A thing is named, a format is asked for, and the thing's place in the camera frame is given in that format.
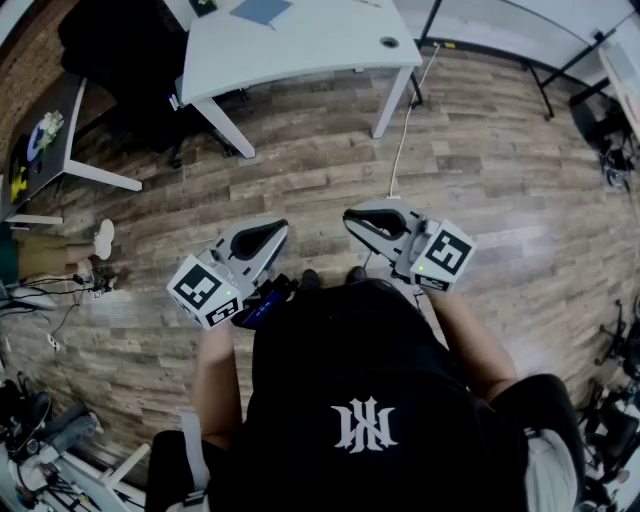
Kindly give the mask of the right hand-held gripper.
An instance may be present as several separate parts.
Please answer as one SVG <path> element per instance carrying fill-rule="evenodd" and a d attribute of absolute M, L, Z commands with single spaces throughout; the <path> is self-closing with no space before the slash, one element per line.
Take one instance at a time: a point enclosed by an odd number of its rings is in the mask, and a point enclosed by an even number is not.
<path fill-rule="evenodd" d="M 449 292 L 473 256 L 475 242 L 449 220 L 419 219 L 401 199 L 367 201 L 347 209 L 343 217 L 351 235 L 396 262 L 394 274 L 405 283 Z"/>

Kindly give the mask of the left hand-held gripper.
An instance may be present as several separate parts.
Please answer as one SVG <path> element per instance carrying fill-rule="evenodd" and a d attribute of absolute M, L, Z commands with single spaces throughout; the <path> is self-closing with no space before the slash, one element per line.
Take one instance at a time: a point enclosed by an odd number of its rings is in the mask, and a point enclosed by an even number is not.
<path fill-rule="evenodd" d="M 253 218 L 233 224 L 199 255 L 190 255 L 167 285 L 184 312 L 206 330 L 231 319 L 258 288 L 288 236 L 285 219 Z"/>

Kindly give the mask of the blue notebook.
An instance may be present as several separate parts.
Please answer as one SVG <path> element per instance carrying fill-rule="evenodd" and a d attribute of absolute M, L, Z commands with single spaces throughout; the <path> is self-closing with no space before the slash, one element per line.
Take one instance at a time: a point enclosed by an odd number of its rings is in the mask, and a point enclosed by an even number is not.
<path fill-rule="evenodd" d="M 292 6 L 289 0 L 243 0 L 230 14 L 255 24 L 270 26 Z"/>

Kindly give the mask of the person's right forearm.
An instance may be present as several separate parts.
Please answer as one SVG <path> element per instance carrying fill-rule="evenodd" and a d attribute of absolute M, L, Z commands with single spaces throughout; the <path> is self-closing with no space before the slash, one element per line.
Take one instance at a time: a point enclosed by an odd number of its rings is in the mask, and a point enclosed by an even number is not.
<path fill-rule="evenodd" d="M 431 289 L 426 289 L 426 294 L 470 389 L 491 403 L 518 381 L 511 356 L 461 294 Z"/>

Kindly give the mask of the white desk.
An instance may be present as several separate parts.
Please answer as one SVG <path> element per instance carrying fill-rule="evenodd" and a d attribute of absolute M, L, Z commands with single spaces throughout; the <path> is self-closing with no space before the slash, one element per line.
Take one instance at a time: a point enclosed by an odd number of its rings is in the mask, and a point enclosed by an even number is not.
<path fill-rule="evenodd" d="M 222 94 L 273 81 L 356 69 L 389 69 L 396 75 L 371 127 L 386 127 L 422 56 L 393 0 L 289 0 L 270 26 L 230 14 L 243 0 L 217 0 L 218 10 L 195 18 L 180 99 L 195 107 L 242 156 L 255 149 L 215 102 Z M 386 48 L 380 38 L 398 40 Z"/>

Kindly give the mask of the black office chair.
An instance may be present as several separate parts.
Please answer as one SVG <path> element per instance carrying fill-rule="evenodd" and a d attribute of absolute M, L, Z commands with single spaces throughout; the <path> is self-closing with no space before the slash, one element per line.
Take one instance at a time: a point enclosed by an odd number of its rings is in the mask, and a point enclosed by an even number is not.
<path fill-rule="evenodd" d="M 184 139 L 207 131 L 231 156 L 233 148 L 197 109 L 182 105 L 186 33 L 169 28 L 159 0 L 78 0 L 58 27 L 62 66 L 106 90 L 111 121 L 156 153 L 171 150 L 178 168 Z M 173 93 L 180 108 L 168 100 Z"/>

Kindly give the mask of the black device with blue screen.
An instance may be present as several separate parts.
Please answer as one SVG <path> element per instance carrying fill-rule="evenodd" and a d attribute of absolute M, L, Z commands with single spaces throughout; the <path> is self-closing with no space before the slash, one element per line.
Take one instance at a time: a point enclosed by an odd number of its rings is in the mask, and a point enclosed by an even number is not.
<path fill-rule="evenodd" d="M 298 281 L 291 280 L 284 274 L 280 274 L 274 280 L 265 280 L 255 293 L 244 301 L 243 309 L 231 322 L 239 328 L 257 330 L 275 309 L 291 298 L 297 287 Z"/>

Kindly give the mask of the person's black printed t-shirt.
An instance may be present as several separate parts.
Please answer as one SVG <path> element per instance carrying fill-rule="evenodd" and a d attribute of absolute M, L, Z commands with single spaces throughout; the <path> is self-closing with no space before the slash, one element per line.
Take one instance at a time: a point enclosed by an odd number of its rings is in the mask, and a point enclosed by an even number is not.
<path fill-rule="evenodd" d="M 145 512 L 574 512 L 574 408 L 552 374 L 477 397 L 389 283 L 298 290 L 256 331 L 253 393 L 196 483 L 179 431 L 153 441 Z"/>

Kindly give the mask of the black framed glass board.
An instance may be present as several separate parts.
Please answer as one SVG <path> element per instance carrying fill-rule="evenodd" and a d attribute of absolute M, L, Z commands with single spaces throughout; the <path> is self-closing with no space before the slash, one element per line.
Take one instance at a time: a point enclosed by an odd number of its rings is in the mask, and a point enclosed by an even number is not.
<path fill-rule="evenodd" d="M 603 49 L 606 43 L 609 43 L 611 38 L 616 34 L 617 28 L 611 28 L 607 32 L 602 32 L 597 30 L 592 36 L 593 42 L 588 44 L 584 49 L 580 50 L 577 54 L 575 54 L 572 58 L 570 58 L 566 63 L 564 63 L 561 67 L 553 67 L 548 64 L 545 64 L 536 59 L 526 57 L 524 55 L 519 55 L 510 51 L 498 49 L 491 46 L 480 45 L 472 42 L 456 40 L 452 38 L 443 38 L 443 37 L 430 37 L 429 32 L 436 21 L 436 17 L 441 9 L 443 0 L 433 0 L 433 5 L 427 15 L 426 21 L 421 29 L 420 35 L 417 39 L 414 40 L 416 46 L 419 51 L 421 51 L 425 46 L 444 46 L 449 49 L 460 50 L 460 51 L 469 51 L 472 53 L 477 53 L 480 55 L 491 56 L 501 59 L 506 59 L 511 62 L 518 63 L 521 68 L 525 71 L 531 73 L 535 85 L 541 94 L 543 99 L 543 103 L 546 108 L 546 112 L 543 115 L 543 118 L 546 121 L 550 121 L 555 117 L 555 111 L 552 107 L 549 97 L 547 95 L 546 89 L 548 86 L 553 83 L 555 80 L 559 78 L 568 79 L 578 85 L 584 86 L 584 90 L 575 94 L 569 99 L 569 105 L 571 107 L 578 105 L 586 101 L 588 98 L 593 96 L 594 94 L 600 94 L 604 96 L 604 90 L 608 87 L 612 87 L 612 81 L 610 78 L 610 73 L 608 71 L 605 72 L 605 77 L 597 81 L 592 85 L 587 85 L 584 81 L 579 80 L 573 76 L 568 74 L 568 71 L 575 67 L 579 62 L 586 59 L 589 55 L 595 53 L 596 51 Z"/>

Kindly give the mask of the dark side table white legs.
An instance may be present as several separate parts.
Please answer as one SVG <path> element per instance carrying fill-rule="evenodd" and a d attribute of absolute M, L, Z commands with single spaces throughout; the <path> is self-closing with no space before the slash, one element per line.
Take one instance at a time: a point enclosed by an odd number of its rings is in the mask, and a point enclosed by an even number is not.
<path fill-rule="evenodd" d="M 61 176 L 75 176 L 133 192 L 142 183 L 81 163 L 72 148 L 87 80 L 65 72 L 37 99 L 12 132 L 0 183 L 0 223 L 60 225 L 61 217 L 25 214 L 40 191 Z"/>

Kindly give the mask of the black swivel chair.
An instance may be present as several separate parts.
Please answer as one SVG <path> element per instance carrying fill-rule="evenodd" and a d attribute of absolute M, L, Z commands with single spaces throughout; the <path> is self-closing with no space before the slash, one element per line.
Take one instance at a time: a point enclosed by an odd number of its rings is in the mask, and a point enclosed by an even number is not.
<path fill-rule="evenodd" d="M 571 98 L 573 121 L 596 153 L 607 185 L 632 192 L 632 181 L 640 174 L 640 139 L 616 100 L 597 95 Z"/>

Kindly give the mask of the white flowers on round plate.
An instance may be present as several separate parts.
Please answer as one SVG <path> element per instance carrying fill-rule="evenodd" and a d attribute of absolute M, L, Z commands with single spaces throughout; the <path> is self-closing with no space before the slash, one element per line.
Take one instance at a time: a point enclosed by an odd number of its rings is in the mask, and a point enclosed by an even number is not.
<path fill-rule="evenodd" d="M 27 145 L 26 159 L 33 162 L 57 137 L 64 125 L 64 118 L 59 111 L 46 112 L 34 127 Z"/>

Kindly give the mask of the yellow black object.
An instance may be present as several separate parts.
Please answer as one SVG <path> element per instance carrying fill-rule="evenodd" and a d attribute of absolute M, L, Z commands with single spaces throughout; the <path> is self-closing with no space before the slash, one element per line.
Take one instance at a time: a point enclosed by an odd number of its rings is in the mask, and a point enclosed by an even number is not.
<path fill-rule="evenodd" d="M 14 176 L 11 180 L 10 193 L 10 200 L 12 204 L 14 204 L 19 198 L 20 194 L 27 189 L 27 175 L 28 172 L 24 166 L 20 166 L 19 169 L 14 173 Z"/>

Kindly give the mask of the black equipment pile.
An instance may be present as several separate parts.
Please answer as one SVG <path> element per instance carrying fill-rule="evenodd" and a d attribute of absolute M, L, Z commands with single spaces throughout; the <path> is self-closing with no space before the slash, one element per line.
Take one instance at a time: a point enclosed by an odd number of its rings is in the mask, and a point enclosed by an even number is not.
<path fill-rule="evenodd" d="M 601 367 L 614 363 L 628 383 L 612 389 L 590 379 L 589 401 L 579 410 L 586 460 L 584 500 L 594 512 L 619 511 L 616 492 L 607 486 L 627 481 L 630 471 L 626 464 L 640 448 L 640 294 L 634 300 L 631 323 L 623 320 L 619 300 L 615 306 L 618 311 L 615 329 L 599 327 L 610 344 L 594 364 Z"/>

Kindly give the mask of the white metal rack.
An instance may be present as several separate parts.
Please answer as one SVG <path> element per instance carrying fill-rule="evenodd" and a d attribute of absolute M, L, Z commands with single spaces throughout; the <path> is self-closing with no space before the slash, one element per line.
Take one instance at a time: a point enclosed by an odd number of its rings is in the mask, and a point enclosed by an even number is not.
<path fill-rule="evenodd" d="M 150 452 L 142 444 L 123 463 L 100 471 L 47 447 L 21 464 L 0 444 L 0 504 L 11 512 L 144 512 L 144 491 L 124 482 Z"/>

